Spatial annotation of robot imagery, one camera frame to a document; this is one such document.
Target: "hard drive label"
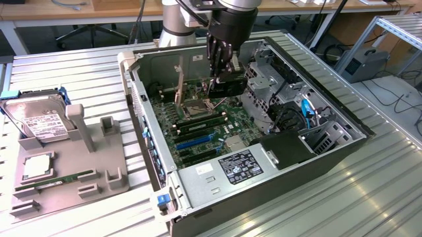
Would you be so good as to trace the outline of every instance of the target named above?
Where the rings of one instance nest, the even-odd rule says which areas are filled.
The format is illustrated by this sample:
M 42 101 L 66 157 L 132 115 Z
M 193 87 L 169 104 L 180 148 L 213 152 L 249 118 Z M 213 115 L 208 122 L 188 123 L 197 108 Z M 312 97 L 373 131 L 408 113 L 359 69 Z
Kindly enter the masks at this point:
M 249 150 L 218 159 L 217 162 L 230 184 L 237 184 L 264 172 Z
M 37 139 L 66 135 L 58 114 L 23 118 L 22 121 Z

